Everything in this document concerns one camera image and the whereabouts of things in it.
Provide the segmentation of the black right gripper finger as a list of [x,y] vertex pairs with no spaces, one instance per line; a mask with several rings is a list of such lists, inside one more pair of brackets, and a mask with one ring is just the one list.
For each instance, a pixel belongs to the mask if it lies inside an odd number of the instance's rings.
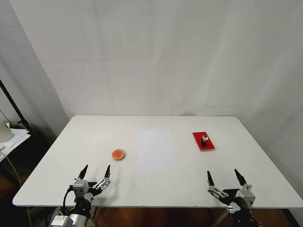
[[242,190],[250,190],[251,189],[251,185],[246,182],[245,178],[238,172],[237,169],[234,169],[234,171],[235,171],[236,177],[237,177],[237,179],[239,181],[239,184],[242,187],[241,189]]
[[207,171],[208,192],[223,204],[229,204],[229,194],[215,187],[214,181],[209,171]]

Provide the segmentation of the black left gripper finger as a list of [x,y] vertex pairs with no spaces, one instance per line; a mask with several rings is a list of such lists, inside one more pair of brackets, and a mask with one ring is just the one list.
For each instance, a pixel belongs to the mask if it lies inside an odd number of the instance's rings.
[[85,175],[86,175],[86,172],[87,172],[87,169],[88,169],[88,165],[86,165],[86,166],[84,167],[84,169],[80,171],[80,174],[79,174],[79,176],[78,176],[78,179],[79,179],[79,180],[83,180],[83,179],[84,179],[84,177],[85,177]]
[[109,186],[110,183],[110,165],[108,165],[104,178],[93,185],[92,192],[102,192]]

